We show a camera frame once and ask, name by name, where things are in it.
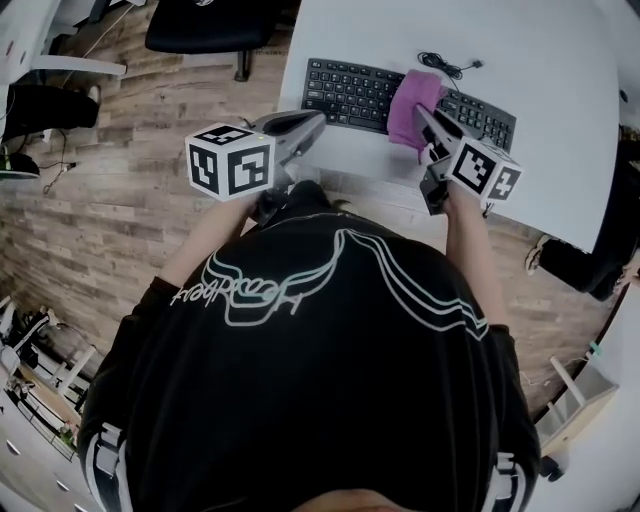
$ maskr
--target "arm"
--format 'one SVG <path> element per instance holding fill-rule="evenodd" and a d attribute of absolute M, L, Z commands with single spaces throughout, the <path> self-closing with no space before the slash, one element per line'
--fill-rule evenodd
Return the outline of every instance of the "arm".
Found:
<path fill-rule="evenodd" d="M 464 275 L 490 325 L 508 325 L 509 317 L 496 271 L 489 231 L 478 201 L 449 182 L 445 213 L 449 219 L 447 258 Z"/>
<path fill-rule="evenodd" d="M 250 195 L 214 204 L 169 258 L 160 277 L 174 286 L 182 287 L 205 258 L 239 236 L 256 199 L 256 195 Z"/>

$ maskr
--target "pink cloth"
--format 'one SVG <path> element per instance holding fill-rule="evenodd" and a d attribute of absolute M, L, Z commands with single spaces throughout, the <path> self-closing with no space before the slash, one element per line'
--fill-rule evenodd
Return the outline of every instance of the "pink cloth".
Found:
<path fill-rule="evenodd" d="M 442 87 L 438 75 L 410 70 L 391 102 L 387 123 L 389 140 L 394 144 L 403 144 L 422 151 L 425 144 L 413 127 L 413 109 L 416 105 L 422 105 L 429 112 L 433 112 L 445 92 L 446 89 Z"/>

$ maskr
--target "keyboard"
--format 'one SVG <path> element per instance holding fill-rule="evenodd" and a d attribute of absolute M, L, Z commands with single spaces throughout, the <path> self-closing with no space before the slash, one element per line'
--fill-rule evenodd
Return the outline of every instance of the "keyboard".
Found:
<path fill-rule="evenodd" d="M 403 74 L 324 59 L 309 59 L 302 108 L 322 110 L 327 124 L 388 135 L 389 109 Z M 485 101 L 446 88 L 438 110 L 449 114 L 476 138 L 511 149 L 516 118 Z"/>

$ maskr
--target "white desk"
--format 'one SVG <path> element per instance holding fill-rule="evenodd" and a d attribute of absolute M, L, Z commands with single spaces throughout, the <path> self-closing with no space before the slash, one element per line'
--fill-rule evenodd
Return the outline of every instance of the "white desk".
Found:
<path fill-rule="evenodd" d="M 618 123 L 616 63 L 585 0 L 303 0 L 279 109 L 300 108 L 311 57 L 396 72 L 434 51 L 478 58 L 458 86 L 517 117 L 511 153 L 527 170 L 496 212 L 591 251 L 606 207 Z M 450 86 L 448 78 L 443 84 Z M 415 152 L 329 127 L 301 163 L 417 187 Z"/>

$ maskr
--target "black office chair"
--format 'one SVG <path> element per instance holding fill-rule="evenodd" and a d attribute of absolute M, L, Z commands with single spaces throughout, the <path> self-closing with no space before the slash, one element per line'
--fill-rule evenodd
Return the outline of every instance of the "black office chair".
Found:
<path fill-rule="evenodd" d="M 145 44 L 164 53 L 238 52 L 235 80 L 246 82 L 250 51 L 269 42 L 282 8 L 282 0 L 160 0 Z"/>

